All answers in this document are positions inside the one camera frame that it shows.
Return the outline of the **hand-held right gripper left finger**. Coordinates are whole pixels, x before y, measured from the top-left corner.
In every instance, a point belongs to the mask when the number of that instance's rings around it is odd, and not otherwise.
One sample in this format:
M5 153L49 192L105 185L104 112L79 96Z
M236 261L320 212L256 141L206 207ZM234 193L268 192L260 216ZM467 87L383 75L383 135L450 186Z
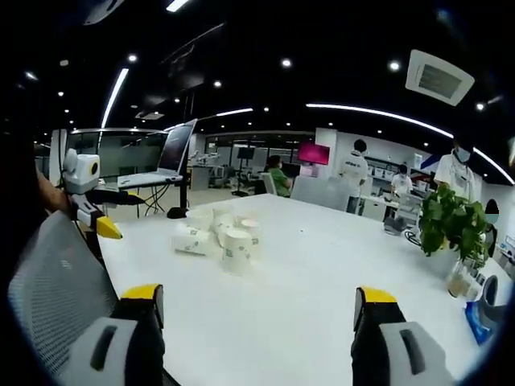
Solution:
M71 346L62 385L163 385L164 291L146 284L124 292Z

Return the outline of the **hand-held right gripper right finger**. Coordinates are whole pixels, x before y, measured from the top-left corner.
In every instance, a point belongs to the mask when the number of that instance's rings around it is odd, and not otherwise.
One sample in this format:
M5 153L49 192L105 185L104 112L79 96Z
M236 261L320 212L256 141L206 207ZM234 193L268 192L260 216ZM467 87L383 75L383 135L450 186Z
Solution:
M417 322L406 321L396 298L367 286L356 289L354 385L453 385L446 354Z

